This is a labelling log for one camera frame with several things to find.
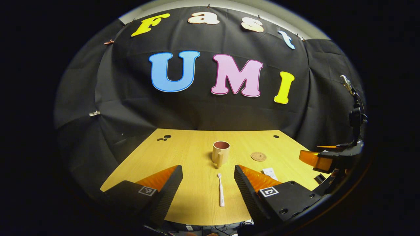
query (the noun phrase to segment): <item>letter m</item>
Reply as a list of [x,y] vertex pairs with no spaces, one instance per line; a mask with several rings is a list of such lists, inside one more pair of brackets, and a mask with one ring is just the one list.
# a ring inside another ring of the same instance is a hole
[[217,62],[216,85],[211,88],[213,94],[227,94],[229,89],[226,87],[226,80],[229,81],[232,92],[237,94],[245,83],[245,88],[241,93],[247,97],[258,97],[260,82],[260,70],[263,64],[256,60],[249,60],[239,71],[234,59],[225,54],[214,55],[213,59]]

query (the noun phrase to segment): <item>wooden table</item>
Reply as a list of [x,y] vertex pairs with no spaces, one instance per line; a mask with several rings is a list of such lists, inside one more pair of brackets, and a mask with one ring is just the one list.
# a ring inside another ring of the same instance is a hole
[[[167,141],[157,141],[164,135]],[[231,144],[229,159],[220,169],[211,160],[213,143]],[[137,182],[158,171],[181,165],[183,180],[173,198],[165,220],[191,225],[224,225],[251,219],[234,179],[234,166],[243,165],[256,171],[272,167],[280,182],[296,181],[309,190],[318,183],[319,172],[300,161],[302,145],[279,130],[271,131],[193,131],[158,128],[143,141],[108,177],[102,191],[123,180]],[[262,152],[263,162],[251,158]],[[219,207],[219,179],[225,207]]]

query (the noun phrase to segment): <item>cup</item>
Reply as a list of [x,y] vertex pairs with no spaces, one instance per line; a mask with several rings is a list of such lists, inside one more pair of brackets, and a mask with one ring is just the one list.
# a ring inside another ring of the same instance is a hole
[[217,168],[228,161],[230,148],[231,145],[225,141],[216,141],[213,143],[212,161],[217,164]]

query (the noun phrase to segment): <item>white toothbrush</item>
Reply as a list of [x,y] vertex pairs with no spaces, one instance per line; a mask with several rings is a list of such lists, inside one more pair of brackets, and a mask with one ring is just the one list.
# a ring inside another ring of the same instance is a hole
[[217,177],[219,177],[219,182],[220,182],[220,185],[219,185],[219,190],[220,190],[220,206],[221,207],[224,207],[225,206],[225,198],[223,196],[222,174],[221,173],[217,174]]

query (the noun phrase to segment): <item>coaster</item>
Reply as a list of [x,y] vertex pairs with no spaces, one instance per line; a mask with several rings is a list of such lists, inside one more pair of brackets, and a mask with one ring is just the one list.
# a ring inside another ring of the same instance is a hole
[[267,159],[266,155],[262,152],[253,152],[251,158],[255,161],[265,161]]

